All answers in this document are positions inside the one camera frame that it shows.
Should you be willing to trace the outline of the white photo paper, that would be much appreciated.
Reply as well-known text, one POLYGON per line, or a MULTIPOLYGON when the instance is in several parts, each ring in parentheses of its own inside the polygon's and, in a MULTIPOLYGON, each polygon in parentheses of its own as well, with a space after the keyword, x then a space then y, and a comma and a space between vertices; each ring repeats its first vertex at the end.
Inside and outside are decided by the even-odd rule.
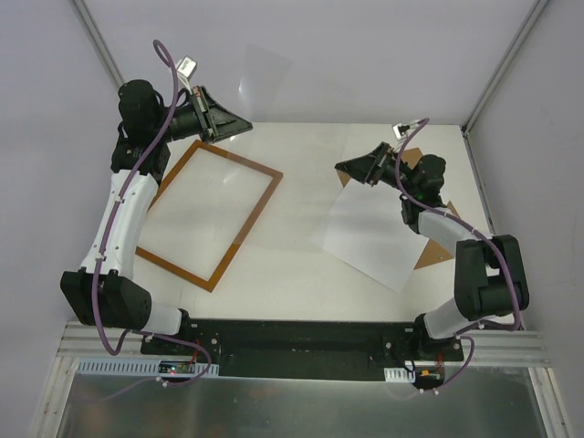
POLYGON ((428 239, 402 221, 399 192, 350 180, 320 222, 312 241, 394 292, 401 292, 428 239))

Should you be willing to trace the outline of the wooden picture frame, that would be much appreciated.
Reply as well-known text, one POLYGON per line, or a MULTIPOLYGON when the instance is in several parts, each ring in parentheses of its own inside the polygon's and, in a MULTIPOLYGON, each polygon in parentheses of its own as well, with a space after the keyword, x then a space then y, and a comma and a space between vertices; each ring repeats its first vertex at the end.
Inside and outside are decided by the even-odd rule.
POLYGON ((284 174, 195 141, 163 178, 137 256, 213 292, 284 174))

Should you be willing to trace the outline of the clear acrylic sheet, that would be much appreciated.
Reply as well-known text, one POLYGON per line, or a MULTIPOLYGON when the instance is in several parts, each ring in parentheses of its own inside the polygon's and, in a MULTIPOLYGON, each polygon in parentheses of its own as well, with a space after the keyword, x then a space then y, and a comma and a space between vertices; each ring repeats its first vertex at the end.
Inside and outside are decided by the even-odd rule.
POLYGON ((268 121, 292 65, 291 59, 273 51, 253 44, 246 46, 238 98, 248 120, 268 121))

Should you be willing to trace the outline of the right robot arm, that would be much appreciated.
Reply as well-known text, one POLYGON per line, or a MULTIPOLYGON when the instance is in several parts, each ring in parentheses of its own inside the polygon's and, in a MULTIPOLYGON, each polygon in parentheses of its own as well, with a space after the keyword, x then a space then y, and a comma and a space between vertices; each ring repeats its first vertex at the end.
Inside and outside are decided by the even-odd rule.
POLYGON ((351 180, 400 191, 401 217, 417 235, 454 258, 454 296, 413 322, 412 353, 431 360, 443 346, 480 326, 514 331, 530 304, 520 245, 512 235, 487 235, 455 215, 442 200, 446 161, 423 155, 413 166, 388 143, 335 166, 351 180))

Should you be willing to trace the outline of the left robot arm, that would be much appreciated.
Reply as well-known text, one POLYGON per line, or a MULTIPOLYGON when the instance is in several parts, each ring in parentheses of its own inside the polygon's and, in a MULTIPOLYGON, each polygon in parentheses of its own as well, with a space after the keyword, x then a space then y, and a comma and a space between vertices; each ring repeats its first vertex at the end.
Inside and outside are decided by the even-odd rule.
POLYGON ((155 303, 132 280, 141 229, 162 185, 170 142, 197 136, 215 143, 253 125, 221 106, 204 87, 177 95, 185 101, 171 107, 146 80, 119 88, 121 122, 111 157, 109 199, 88 254, 78 270, 63 273, 60 288, 82 324, 161 333, 162 345, 182 355, 193 344, 193 333, 181 325, 183 313, 155 303))

